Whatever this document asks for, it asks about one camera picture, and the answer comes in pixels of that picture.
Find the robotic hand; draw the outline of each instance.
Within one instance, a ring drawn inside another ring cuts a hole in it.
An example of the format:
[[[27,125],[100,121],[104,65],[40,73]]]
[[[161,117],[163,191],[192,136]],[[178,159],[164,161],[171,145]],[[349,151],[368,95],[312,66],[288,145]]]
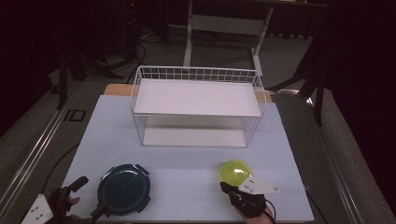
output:
[[[91,213],[92,218],[73,220],[66,215],[72,206],[69,201],[70,192],[76,192],[86,183],[88,183],[88,178],[82,176],[68,187],[54,189],[48,201],[44,195],[39,194],[21,224],[94,224],[108,210],[105,203],[98,204],[98,207]]]
[[[230,196],[231,204],[247,218],[259,217],[267,208],[263,194],[248,194],[226,182],[220,182],[220,187],[224,193]]]

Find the white shelf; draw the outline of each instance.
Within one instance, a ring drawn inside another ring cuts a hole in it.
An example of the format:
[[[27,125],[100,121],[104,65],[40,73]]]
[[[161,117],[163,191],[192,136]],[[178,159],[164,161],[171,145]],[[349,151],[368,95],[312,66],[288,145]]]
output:
[[[245,147],[240,118],[149,116],[144,145],[183,147]]]
[[[262,116],[250,83],[146,78],[134,115]]]

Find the wire mesh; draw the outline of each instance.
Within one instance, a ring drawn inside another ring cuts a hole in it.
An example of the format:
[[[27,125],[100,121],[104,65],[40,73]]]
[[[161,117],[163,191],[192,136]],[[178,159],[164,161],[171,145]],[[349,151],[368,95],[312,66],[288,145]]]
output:
[[[144,78],[250,83],[253,87],[253,90],[255,91],[261,114],[263,115],[265,111],[266,99],[264,88],[262,86],[261,77],[255,70],[141,65],[136,70],[136,76],[131,94],[131,110],[133,114],[140,91],[140,84]],[[147,119],[147,116],[137,116],[134,114],[134,122],[136,124],[136,129],[142,144],[144,142]],[[261,118],[242,118],[242,126],[244,129],[246,145],[248,145],[250,139],[253,137],[260,120]]]

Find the white tabletop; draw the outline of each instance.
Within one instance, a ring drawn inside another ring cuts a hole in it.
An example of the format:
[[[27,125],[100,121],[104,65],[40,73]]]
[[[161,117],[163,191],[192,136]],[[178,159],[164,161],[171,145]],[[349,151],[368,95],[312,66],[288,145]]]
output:
[[[89,217],[96,208],[100,177],[111,167],[140,164],[150,172],[151,201],[141,213],[111,220],[149,222],[236,222],[241,217],[219,187],[219,168],[244,160],[253,174],[279,188],[266,198],[276,207],[277,222],[313,220],[312,210],[275,104],[267,104],[262,121],[243,148],[142,146],[127,96],[101,96],[64,181],[90,181],[71,213]]]

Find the tripod leg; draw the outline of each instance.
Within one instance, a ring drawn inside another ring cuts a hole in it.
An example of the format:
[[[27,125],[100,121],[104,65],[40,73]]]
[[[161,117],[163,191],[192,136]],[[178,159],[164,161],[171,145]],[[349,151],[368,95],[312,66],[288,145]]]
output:
[[[61,56],[60,68],[59,68],[59,103],[57,109],[64,107],[64,103],[67,99],[67,67],[66,58],[64,55]]]

